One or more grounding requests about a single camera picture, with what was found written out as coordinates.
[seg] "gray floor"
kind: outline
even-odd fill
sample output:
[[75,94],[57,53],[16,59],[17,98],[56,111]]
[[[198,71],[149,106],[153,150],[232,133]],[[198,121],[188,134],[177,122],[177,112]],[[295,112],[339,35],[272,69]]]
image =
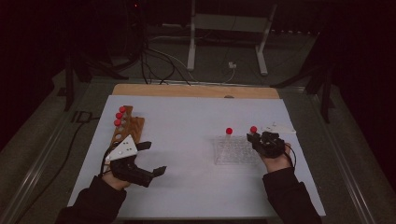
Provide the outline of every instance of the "gray floor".
[[[314,43],[315,38],[312,36],[270,35],[264,50],[264,57],[270,71],[268,77],[258,74],[252,43],[230,47],[200,43],[197,47],[193,72],[188,74],[181,63],[175,61],[175,64],[191,84],[268,87],[270,84],[276,84],[296,75]],[[164,37],[151,41],[150,47],[186,63],[188,44],[185,38]],[[223,82],[230,79],[232,73],[227,71],[228,68],[223,67],[223,62],[236,62],[233,78],[227,83]],[[154,58],[148,57],[148,64],[153,73],[159,77],[165,77],[171,71],[169,64]],[[98,71],[93,72],[95,76],[91,83],[76,83],[77,97],[70,112],[64,112],[65,99],[56,95],[64,86],[64,72],[56,76],[54,92],[47,97],[1,152],[0,212],[2,214],[7,211],[8,206],[18,204],[12,201],[18,196],[19,199],[25,200],[16,207],[23,209],[56,174],[66,158],[69,144],[79,126],[78,123],[70,122],[75,111],[88,111],[92,112],[95,117],[101,116],[107,96],[120,81],[105,77]],[[129,77],[129,80],[122,81],[124,83],[144,83],[140,64],[121,74]],[[180,75],[174,74],[167,83],[186,84],[182,80]],[[303,91],[306,82],[307,79],[296,82],[279,90],[279,94],[290,112],[291,121],[297,130],[300,144],[327,213],[327,216],[323,218],[323,223],[396,223],[394,212],[396,211],[396,196],[379,169],[338,89],[335,86],[332,87],[334,107],[330,109],[331,123],[326,124],[318,114],[319,97],[307,95]],[[158,81],[152,80],[152,84],[157,83]],[[58,211],[67,205],[96,125],[97,121],[92,121],[81,127],[71,147],[65,167],[53,184],[23,216],[20,223],[53,223]],[[42,173],[34,170],[40,178],[35,179],[31,184],[35,188],[29,191],[26,197],[22,197],[19,187],[25,175],[33,172],[29,169],[42,150],[51,151],[48,157],[49,162],[43,164]],[[208,222],[259,223],[260,221]],[[281,223],[276,217],[269,218],[268,222]]]

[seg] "hand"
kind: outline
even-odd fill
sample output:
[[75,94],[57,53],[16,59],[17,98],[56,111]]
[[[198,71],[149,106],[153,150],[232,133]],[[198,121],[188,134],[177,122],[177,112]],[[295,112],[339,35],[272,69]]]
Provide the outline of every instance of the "hand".
[[[285,144],[285,151],[289,155],[290,154],[290,143]],[[262,161],[264,162],[265,166],[267,167],[268,173],[278,171],[281,169],[285,169],[290,167],[290,163],[288,158],[285,154],[280,155],[277,158],[265,158],[261,155]]]
[[102,176],[103,181],[105,181],[111,188],[116,190],[122,190],[131,186],[131,183],[128,181],[123,181],[116,178],[113,173],[107,172]]

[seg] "sleeve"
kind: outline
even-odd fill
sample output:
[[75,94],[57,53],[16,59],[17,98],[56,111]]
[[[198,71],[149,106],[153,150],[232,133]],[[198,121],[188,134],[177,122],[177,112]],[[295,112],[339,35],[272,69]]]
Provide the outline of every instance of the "sleeve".
[[126,198],[125,190],[111,188],[95,176],[88,189],[83,189],[73,206],[63,208],[56,224],[106,224],[111,223]]
[[262,181],[268,201],[285,224],[322,223],[303,182],[298,182],[293,168],[264,175]]

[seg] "transparent box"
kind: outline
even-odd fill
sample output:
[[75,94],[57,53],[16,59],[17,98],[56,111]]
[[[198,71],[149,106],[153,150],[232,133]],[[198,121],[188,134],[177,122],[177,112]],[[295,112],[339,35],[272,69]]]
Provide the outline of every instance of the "transparent box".
[[215,139],[215,164],[257,164],[260,156],[245,136],[218,136]]

